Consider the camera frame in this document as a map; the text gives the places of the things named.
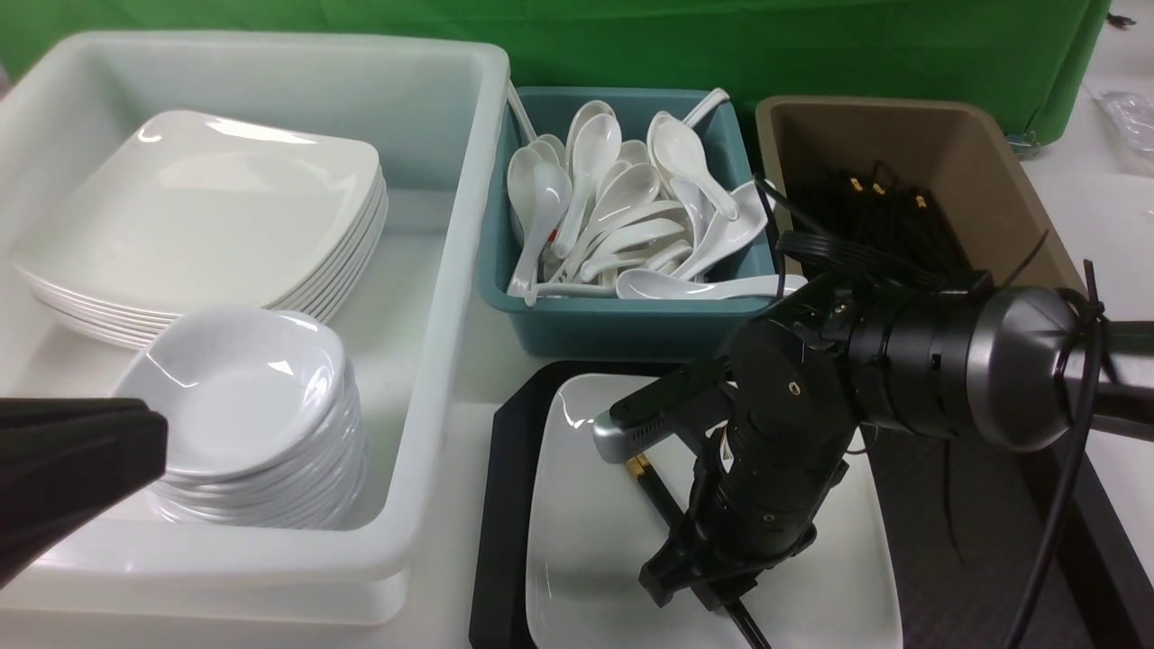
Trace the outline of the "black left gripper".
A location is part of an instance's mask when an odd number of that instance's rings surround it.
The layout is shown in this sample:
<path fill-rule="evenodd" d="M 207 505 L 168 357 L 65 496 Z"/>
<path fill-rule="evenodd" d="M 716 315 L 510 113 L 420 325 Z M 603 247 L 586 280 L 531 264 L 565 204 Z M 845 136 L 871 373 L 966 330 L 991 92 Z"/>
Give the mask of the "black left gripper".
<path fill-rule="evenodd" d="M 168 419 L 138 398 L 1 401 L 1 584 L 159 480 Z"/>

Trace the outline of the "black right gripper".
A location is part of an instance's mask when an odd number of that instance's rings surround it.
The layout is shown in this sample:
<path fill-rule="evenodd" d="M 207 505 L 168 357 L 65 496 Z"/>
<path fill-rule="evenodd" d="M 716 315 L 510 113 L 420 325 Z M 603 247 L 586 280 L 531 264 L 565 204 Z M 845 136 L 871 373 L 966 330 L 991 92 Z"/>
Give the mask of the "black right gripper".
<path fill-rule="evenodd" d="M 640 568 L 659 607 L 705 584 L 718 585 L 710 606 L 720 607 L 811 545 L 857 427 L 839 361 L 812 329 L 760 316 L 739 328 L 725 361 L 730 419 L 695 453 L 687 510 Z"/>

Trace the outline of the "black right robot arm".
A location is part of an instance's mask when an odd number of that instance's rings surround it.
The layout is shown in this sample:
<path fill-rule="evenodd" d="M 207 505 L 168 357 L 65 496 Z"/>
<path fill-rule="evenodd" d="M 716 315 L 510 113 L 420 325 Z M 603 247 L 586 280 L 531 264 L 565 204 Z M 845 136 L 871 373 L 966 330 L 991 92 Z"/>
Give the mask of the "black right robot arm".
<path fill-rule="evenodd" d="M 1097 393 L 1084 387 L 1096 379 Z M 724 607 L 815 540 L 815 517 L 870 425 L 1037 452 L 1088 403 L 1099 431 L 1151 441 L 1151 322 L 1107 321 L 1073 290 L 865 288 L 826 274 L 739 327 L 725 353 L 619 402 L 643 437 L 696 456 L 687 510 L 640 567 L 659 607 Z"/>

